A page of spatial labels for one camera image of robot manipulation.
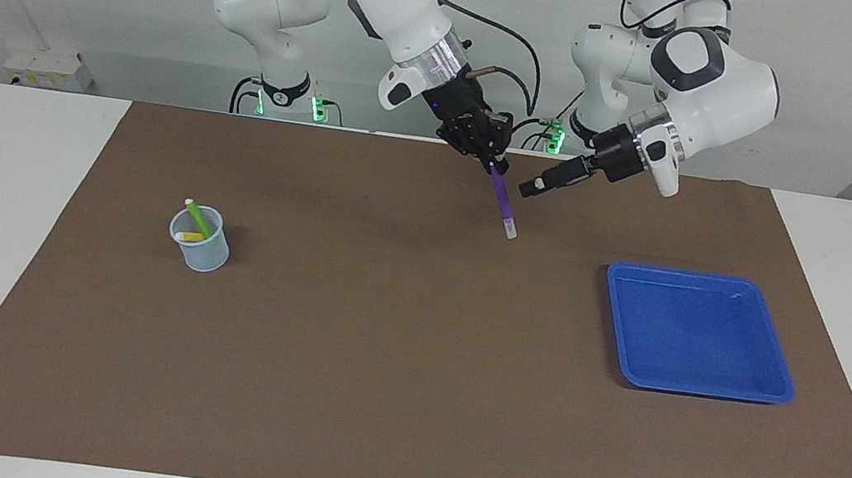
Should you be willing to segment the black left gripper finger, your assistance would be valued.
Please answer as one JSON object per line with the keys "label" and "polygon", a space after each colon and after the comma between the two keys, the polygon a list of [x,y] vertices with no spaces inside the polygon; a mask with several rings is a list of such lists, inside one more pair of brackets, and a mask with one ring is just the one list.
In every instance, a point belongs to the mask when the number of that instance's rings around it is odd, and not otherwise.
{"label": "black left gripper finger", "polygon": [[518,191],[523,197],[534,197],[546,192],[574,186],[578,182],[587,181],[590,172],[585,169],[555,166],[548,168],[539,176],[530,178],[518,185]]}
{"label": "black left gripper finger", "polygon": [[576,157],[559,163],[552,171],[556,177],[584,180],[584,178],[595,175],[596,167],[594,167],[593,158],[592,155],[576,155]]}

